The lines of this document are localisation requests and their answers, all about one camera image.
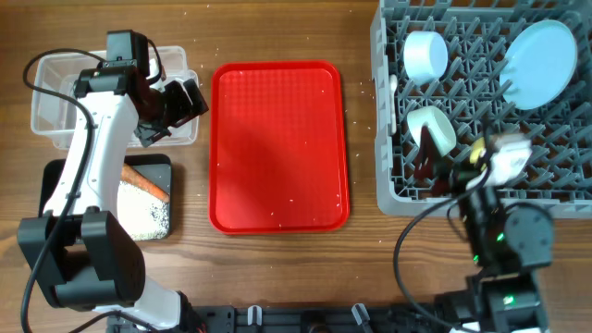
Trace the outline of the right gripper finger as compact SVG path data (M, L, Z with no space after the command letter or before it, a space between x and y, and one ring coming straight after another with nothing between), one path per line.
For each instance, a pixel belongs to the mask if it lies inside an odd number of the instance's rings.
M439 150L427 125L421 128L419 152L415 157L416 179L431 179L434 177L435 164L439 161Z
M491 156L493 152L491 151L491 144L490 144L490 134L492 133L492 128L490 122L487 118L482 120L483 126L483 149L481 150L480 160L479 160L479 168L480 169L488 169L491 168Z

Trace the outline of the yellow cup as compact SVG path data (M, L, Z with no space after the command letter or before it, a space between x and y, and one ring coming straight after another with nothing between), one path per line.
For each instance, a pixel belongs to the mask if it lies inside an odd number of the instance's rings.
M471 153L469 155L469 162L473 165L476 165L480 158L484 155L486 151L486 144L484 138L479 138L476 140L471 146Z

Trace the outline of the green bowl of rice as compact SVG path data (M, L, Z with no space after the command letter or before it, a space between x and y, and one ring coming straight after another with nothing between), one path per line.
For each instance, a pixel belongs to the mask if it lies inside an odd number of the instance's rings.
M417 146L421 144L423 126L427 126L441 156L452 151L457 143L456 131L448 117L435 106L425 106L408 113L408 129Z

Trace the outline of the white plastic spoon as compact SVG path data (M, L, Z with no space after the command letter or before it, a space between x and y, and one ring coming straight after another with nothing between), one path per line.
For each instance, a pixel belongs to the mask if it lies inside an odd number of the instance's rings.
M396 94L398 90L398 77L395 74L390 74L389 80L389 96L390 96L390 130L389 135L394 136L397 132L397 111L396 111Z

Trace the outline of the large light blue plate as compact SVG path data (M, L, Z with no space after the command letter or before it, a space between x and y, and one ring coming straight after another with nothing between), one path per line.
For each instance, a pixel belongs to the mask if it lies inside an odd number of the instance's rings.
M522 31L511 43L499 84L509 88L505 102L520 110L546 105L560 95L574 75L576 40L564 23L547 19Z

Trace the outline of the carrot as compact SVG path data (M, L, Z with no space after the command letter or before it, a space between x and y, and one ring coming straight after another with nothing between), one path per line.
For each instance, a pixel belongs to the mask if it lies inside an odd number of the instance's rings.
M170 196L167 192L160 189L148 178L136 171L132 166L124 164L121 170L120 178L122 181L151 194L154 198L168 204Z

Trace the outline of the small light blue bowl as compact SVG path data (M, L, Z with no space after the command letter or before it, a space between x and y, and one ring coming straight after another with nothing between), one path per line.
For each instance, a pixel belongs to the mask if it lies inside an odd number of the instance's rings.
M413 31L403 46L403 65L417 86L441 78L448 66L449 54L444 38L433 31Z

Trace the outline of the white rice pile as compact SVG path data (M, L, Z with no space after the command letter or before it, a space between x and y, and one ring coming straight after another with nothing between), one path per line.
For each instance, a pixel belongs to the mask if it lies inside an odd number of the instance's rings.
M170 229L169 204L125 181L120 181L117 192L117 220L135 241L163 239Z

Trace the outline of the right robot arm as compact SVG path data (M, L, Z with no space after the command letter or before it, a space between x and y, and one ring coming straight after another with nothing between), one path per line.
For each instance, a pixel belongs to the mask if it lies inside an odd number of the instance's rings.
M547 332L537 270L552 263L554 221L533 203L503 203L501 186L524 170L533 153L523 134L483 134L467 161L451 164L427 125L420 128L414 174L432 179L433 194L458 205L479 272L465 290L440 294L431 318L455 331Z

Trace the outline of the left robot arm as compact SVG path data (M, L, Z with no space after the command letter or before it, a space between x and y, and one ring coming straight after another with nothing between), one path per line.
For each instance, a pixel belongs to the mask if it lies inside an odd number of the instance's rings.
M106 54L84 69L68 101L77 123L60 179L43 211L23 219L18 245L55 308L115 317L150 332L204 332L187 296L145 271L142 250L117 220L117 191L131 137L149 146L204 114L194 80L166 81L154 42L111 31Z

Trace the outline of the grey dishwasher rack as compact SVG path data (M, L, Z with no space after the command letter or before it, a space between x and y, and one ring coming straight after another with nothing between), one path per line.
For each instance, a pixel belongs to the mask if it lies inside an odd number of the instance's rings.
M525 29L558 20L571 30L578 61L573 78L546 105L520 110L505 102L500 85L504 56ZM434 31L446 41L446 74L424 86L408 79L403 45L413 31ZM415 216L440 201L431 181L413 176L419 152L405 118L435 106L457 135L449 153L464 161L487 118L497 132L521 132L533 152L520 175L502 191L505 203L530 202L557 218L591 215L591 5L587 1L382 1L370 28L372 77L376 87L376 198L391 216ZM390 130L389 75L398 77L397 132Z

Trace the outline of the black tray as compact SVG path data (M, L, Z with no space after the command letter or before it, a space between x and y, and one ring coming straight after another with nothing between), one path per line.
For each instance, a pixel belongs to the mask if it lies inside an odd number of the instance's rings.
M148 178L160 189L171 195L173 171L171 161L165 154L130 155L125 158L125 163ZM57 187L64 164L64 159L56 159L49 162L43 170L41 198L38 209L39 216L43 213L45 203L50 199ZM172 204L172 199L170 199L168 204L170 218L169 234L171 230L170 205Z

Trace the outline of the red serving tray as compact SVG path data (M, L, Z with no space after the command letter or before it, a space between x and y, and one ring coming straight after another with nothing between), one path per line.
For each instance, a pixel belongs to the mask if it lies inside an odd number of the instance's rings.
M327 232L350 216L341 77L325 60L212 78L208 217L228 235Z

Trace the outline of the clear plastic bin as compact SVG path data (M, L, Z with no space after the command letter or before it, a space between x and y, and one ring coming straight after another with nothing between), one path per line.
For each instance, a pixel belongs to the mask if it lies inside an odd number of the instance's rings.
M151 71L155 70L156 55L160 55L165 83L173 80L198 80L197 74L189 69L184 49L180 46L159 46L149 52ZM55 91L71 96L74 83L80 72L87 68L94 68L98 60L77 53L60 53L48 55L39 60L34 69L34 84L46 90ZM31 98L31 131L52 140L54 147L67 150L72 141L76 125L77 108L62 99L51 95L33 92ZM199 129L197 118L172 128L171 134L159 140L157 146L189 145L195 142Z

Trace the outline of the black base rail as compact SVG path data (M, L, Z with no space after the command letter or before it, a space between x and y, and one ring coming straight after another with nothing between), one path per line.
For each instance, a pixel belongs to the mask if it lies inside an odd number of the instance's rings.
M449 332L407 305L367 307L361 303L339 308L250 308L202 306L195 309L207 332Z

